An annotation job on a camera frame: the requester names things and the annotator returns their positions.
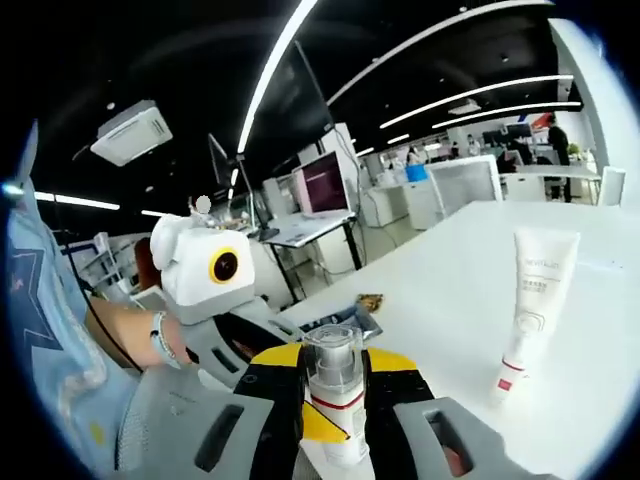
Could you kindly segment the person's left hand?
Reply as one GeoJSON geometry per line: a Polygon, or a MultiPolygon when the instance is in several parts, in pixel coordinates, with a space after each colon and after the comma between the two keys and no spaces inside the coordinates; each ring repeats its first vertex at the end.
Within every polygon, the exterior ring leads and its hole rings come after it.
{"type": "Polygon", "coordinates": [[[176,360],[183,365],[191,364],[192,360],[189,357],[187,347],[182,336],[180,322],[171,315],[166,316],[162,323],[162,330],[169,348],[175,354],[176,360]]]}

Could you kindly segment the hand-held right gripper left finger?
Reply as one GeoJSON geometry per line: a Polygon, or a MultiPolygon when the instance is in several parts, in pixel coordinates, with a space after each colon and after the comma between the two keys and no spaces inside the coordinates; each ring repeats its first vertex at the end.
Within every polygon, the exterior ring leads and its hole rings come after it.
{"type": "Polygon", "coordinates": [[[212,479],[291,479],[303,434],[304,347],[255,356],[216,409],[194,465],[212,479]]]}

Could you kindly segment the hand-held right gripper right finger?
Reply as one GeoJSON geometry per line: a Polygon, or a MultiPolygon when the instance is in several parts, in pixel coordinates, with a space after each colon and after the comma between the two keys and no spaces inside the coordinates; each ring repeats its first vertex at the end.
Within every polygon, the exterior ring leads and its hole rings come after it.
{"type": "Polygon", "coordinates": [[[377,479],[521,479],[502,437],[455,400],[436,398],[415,363],[363,352],[365,436],[377,479]]]}

